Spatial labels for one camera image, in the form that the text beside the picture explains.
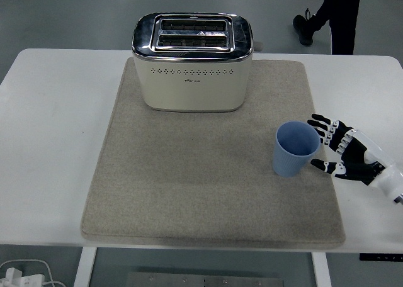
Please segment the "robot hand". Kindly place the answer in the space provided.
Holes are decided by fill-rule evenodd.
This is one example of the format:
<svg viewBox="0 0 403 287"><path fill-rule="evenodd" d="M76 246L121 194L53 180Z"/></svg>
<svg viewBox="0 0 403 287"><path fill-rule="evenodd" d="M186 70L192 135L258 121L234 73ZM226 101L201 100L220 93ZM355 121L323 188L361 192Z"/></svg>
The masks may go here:
<svg viewBox="0 0 403 287"><path fill-rule="evenodd" d="M380 189L396 204L402 204L402 171L363 132L319 114L311 115L307 123L318 133L321 143L337 153L341 161L312 159L311 164L338 179L360 181Z"/></svg>

